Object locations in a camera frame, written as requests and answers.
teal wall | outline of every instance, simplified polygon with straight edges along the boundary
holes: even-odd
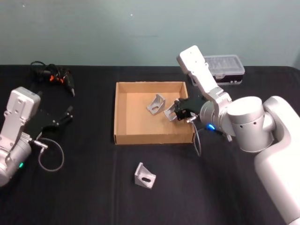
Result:
[[[299,0],[2,0],[0,64],[173,66],[191,45],[300,65]]]

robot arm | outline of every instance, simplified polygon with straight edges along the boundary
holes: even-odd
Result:
[[[197,46],[181,52],[177,61],[208,99],[199,113],[201,122],[236,136],[243,151],[260,152],[255,158],[260,180],[285,222],[300,225],[300,118],[297,113],[276,96],[264,103],[258,97],[232,101],[218,87]]]
[[[23,133],[24,126],[36,114],[40,96],[19,87],[10,93],[5,121],[0,133],[0,187],[9,182],[21,163],[31,153],[30,143],[34,142],[41,148],[47,145],[32,140]]]

cardboard box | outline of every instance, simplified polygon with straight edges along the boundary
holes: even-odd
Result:
[[[170,122],[164,112],[152,115],[147,106],[156,93],[165,99],[165,109],[174,100],[187,98],[184,82],[118,82],[114,112],[116,144],[192,143],[194,129],[185,121]]]

black table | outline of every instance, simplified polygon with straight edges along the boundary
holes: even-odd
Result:
[[[61,87],[39,86],[40,108],[60,115],[74,106],[74,121],[58,139],[66,161],[43,171],[33,150],[11,182],[0,189],[1,225],[283,225],[254,171],[254,155],[236,142],[201,133],[202,157],[191,144],[116,146],[113,143],[117,81],[186,81],[179,67],[69,67],[76,97]],[[273,95],[300,113],[300,72],[291,67],[246,67],[241,85],[225,86],[233,99]],[[0,66],[0,112],[28,66]],[[152,190],[134,184],[143,162],[157,175]]]

cable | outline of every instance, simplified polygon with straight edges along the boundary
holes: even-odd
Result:
[[[195,137],[194,137],[194,147],[195,147],[197,155],[200,157],[202,151],[201,151],[201,142],[200,142],[199,132],[201,130],[203,130],[204,128],[201,128],[201,129],[197,130],[197,127],[196,127],[195,123],[192,123],[192,124],[193,124],[194,130],[195,130],[195,134],[196,134]],[[197,148],[197,146],[196,146],[196,137],[198,139],[198,146],[199,146],[199,148]]]
[[[50,141],[50,142],[56,144],[56,145],[59,147],[60,151],[61,151],[61,157],[62,157],[62,159],[61,159],[61,164],[60,164],[60,166],[57,167],[56,169],[53,169],[53,170],[47,169],[47,168],[44,167],[44,166],[42,165],[42,163],[41,163],[41,157],[42,157],[42,154],[43,154],[43,152],[44,152],[43,150],[41,150],[41,152],[39,153],[39,156],[38,156],[38,164],[39,164],[44,170],[46,170],[46,171],[48,171],[48,172],[56,172],[56,171],[60,170],[60,169],[62,168],[62,166],[64,165],[64,162],[65,162],[65,154],[64,154],[64,151],[63,151],[62,147],[61,147],[56,141],[54,141],[54,140],[52,140],[52,139],[49,139],[49,138],[46,138],[46,137],[41,137],[41,138],[39,138],[39,140]]]
[[[41,61],[34,61],[34,62],[30,63],[31,66],[32,66],[33,64],[41,64],[41,65],[43,65],[43,66],[46,66],[46,64],[43,63],[43,62],[41,62]]]

